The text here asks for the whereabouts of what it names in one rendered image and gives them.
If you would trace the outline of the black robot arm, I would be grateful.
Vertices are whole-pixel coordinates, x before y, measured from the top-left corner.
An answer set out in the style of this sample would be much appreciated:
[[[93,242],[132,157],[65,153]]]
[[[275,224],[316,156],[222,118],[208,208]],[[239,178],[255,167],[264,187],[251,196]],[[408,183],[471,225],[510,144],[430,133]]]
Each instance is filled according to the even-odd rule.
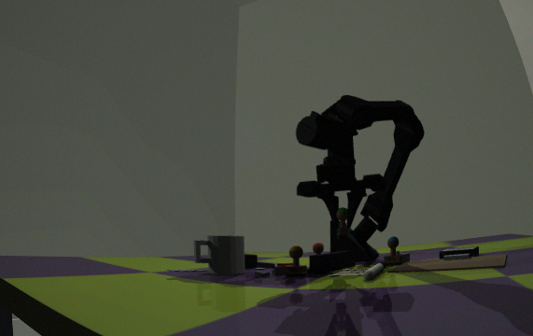
[[[410,152],[419,146],[425,134],[421,121],[414,109],[401,100],[375,102],[345,95],[321,115],[312,111],[311,116],[304,117],[296,128],[298,141],[305,146],[327,149],[328,152],[354,152],[353,136],[358,135],[358,130],[382,120],[393,120],[396,125],[395,147],[384,175],[387,190],[376,191],[368,196],[360,213],[364,218],[350,231],[364,245],[376,230],[386,229],[393,208],[394,190]],[[341,162],[330,162],[329,158],[324,158],[324,163],[316,166],[317,183],[336,183],[343,179],[349,181],[345,176],[352,174],[352,158],[343,158]]]

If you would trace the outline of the dark grey mug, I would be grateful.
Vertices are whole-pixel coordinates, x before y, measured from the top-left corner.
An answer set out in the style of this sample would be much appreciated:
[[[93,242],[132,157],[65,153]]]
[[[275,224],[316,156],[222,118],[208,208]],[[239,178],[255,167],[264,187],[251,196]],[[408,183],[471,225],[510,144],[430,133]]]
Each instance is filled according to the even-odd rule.
[[[195,263],[208,263],[208,272],[218,275],[245,273],[245,237],[212,236],[193,240]],[[208,245],[208,259],[201,258],[201,245]]]

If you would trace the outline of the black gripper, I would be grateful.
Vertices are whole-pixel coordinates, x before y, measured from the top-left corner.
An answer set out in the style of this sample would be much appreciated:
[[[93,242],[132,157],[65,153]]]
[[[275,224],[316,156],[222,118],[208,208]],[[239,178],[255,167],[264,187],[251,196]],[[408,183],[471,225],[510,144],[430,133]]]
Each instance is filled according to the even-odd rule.
[[[356,159],[354,159],[353,151],[328,152],[326,158],[329,158],[330,162],[341,162],[343,158],[352,158],[353,174],[345,176],[345,179],[349,179],[349,181],[343,179],[336,183],[330,181],[328,184],[317,183],[316,181],[300,182],[297,187],[297,195],[305,198],[317,196],[317,198],[322,199],[329,209],[334,229],[338,229],[339,219],[336,214],[339,209],[339,197],[334,196],[334,193],[335,191],[351,190],[351,192],[346,192],[348,197],[347,228],[350,229],[362,198],[367,197],[366,189],[372,189],[372,191],[387,190],[386,180],[380,174],[364,175],[363,180],[357,180],[355,178]]]

